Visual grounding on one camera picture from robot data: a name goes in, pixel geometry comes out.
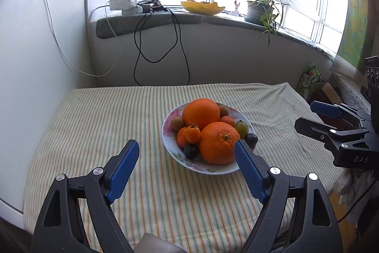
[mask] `marble windowsill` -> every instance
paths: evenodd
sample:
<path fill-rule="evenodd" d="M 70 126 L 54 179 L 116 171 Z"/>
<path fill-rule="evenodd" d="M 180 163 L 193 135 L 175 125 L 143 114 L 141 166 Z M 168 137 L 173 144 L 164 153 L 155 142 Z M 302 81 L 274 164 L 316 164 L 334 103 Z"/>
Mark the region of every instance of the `marble windowsill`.
<path fill-rule="evenodd" d="M 234 17 L 227 14 L 218 14 L 214 16 L 208 15 L 199 15 L 199 14 L 191 14 L 188 12 L 180 12 L 174 11 L 178 22 L 183 24 L 200 24 L 200 23 L 209 23 L 212 25 L 218 26 L 231 26 L 231 27 L 239 27 L 245 29 L 252 29 L 256 31 L 264 31 L 265 28 L 260 25 L 252 24 L 246 22 L 242 17 Z M 113 15 L 109 17 L 109 23 L 111 24 L 115 34 L 117 36 L 122 36 L 126 34 L 134 33 L 136 25 L 141 20 L 144 14 L 136 14 L 136 15 Z M 156 12 L 153 13 L 148 21 L 145 23 L 143 29 L 154 28 L 158 26 L 164 26 L 172 24 L 172 17 L 170 12 Z M 302 38 L 295 34 L 290 33 L 286 30 L 277 31 L 278 36 L 282 36 L 286 39 L 295 41 L 300 44 L 304 44 L 310 48 L 315 48 L 321 51 L 325 56 L 329 59 L 334 60 L 334 55 L 331 53 L 321 49 L 314 42 L 307 40 L 306 38 Z M 99 19 L 96 23 L 96 36 L 99 39 L 108 39 L 113 38 L 114 34 L 109 28 L 108 21 L 106 18 Z"/>

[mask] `yellow bowl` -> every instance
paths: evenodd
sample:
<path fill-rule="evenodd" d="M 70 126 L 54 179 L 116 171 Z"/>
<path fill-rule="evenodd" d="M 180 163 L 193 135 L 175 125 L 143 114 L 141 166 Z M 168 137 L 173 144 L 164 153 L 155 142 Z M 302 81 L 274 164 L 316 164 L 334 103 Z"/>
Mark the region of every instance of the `yellow bowl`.
<path fill-rule="evenodd" d="M 219 7 L 217 2 L 195 2 L 194 0 L 181 1 L 181 6 L 195 14 L 215 15 L 222 12 L 225 7 Z"/>

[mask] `striped tablecloth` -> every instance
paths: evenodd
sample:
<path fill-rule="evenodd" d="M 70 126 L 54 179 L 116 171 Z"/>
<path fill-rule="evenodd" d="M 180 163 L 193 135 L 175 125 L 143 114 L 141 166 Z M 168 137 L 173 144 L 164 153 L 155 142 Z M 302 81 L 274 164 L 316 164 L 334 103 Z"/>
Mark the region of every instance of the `striped tablecloth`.
<path fill-rule="evenodd" d="M 320 121 L 289 86 L 209 84 L 74 90 L 46 130 L 30 167 L 24 218 L 33 233 L 45 195 L 59 173 L 86 175 L 120 152 L 129 139 L 140 143 L 140 159 L 124 194 L 112 206 L 130 245 L 152 233 L 187 252 L 238 252 L 261 210 L 240 171 L 208 176 L 173 161 L 160 135 L 166 115 L 196 98 L 211 98 L 241 111 L 259 137 L 255 152 L 289 175 L 319 175 L 327 192 L 340 174 L 323 145 L 298 135 L 300 117 Z M 287 228 L 289 200 L 282 222 Z M 100 251 L 87 205 L 81 212 L 92 248 Z"/>

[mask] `blue gripper pad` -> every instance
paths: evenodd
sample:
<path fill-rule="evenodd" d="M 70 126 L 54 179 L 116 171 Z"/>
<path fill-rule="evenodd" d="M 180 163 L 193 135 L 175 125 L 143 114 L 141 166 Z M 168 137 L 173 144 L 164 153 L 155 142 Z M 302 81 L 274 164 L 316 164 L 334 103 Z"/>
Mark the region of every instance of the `blue gripper pad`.
<path fill-rule="evenodd" d="M 335 105 L 313 101 L 310 104 L 310 110 L 316 114 L 325 115 L 331 118 L 339 118 L 342 116 L 342 111 Z"/>
<path fill-rule="evenodd" d="M 109 205 L 121 197 L 139 156 L 140 147 L 133 141 L 110 178 L 109 192 L 105 197 Z"/>
<path fill-rule="evenodd" d="M 242 172 L 242 176 L 245 178 L 251 195 L 258 199 L 260 203 L 264 204 L 268 198 L 264 188 L 264 178 L 247 153 L 248 151 L 253 152 L 247 144 L 244 147 L 241 141 L 237 141 L 234 146 L 234 158 Z"/>

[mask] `white plate with pink flowers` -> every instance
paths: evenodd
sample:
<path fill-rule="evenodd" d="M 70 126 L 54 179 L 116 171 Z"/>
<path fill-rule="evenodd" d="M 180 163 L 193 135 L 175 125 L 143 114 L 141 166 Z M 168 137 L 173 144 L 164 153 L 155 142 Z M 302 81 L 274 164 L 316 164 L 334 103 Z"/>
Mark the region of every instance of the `white plate with pink flowers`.
<path fill-rule="evenodd" d="M 179 145 L 176 142 L 176 132 L 171 128 L 171 120 L 177 116 L 181 117 L 181 114 L 183 113 L 183 110 L 188 103 L 189 102 L 184 103 L 173 109 L 164 120 L 162 126 L 162 139 L 164 147 L 166 148 L 168 153 L 180 165 L 184 166 L 185 168 L 191 171 L 201 174 L 224 175 L 239 170 L 236 161 L 224 165 L 212 165 L 205 162 L 200 155 L 198 155 L 195 159 L 192 160 L 186 158 L 186 156 L 183 153 L 183 150 L 179 147 Z M 229 116 L 232 117 L 235 120 L 235 122 L 240 120 L 244 121 L 248 124 L 249 133 L 255 133 L 250 121 L 242 113 L 228 105 L 226 106 L 229 108 Z"/>

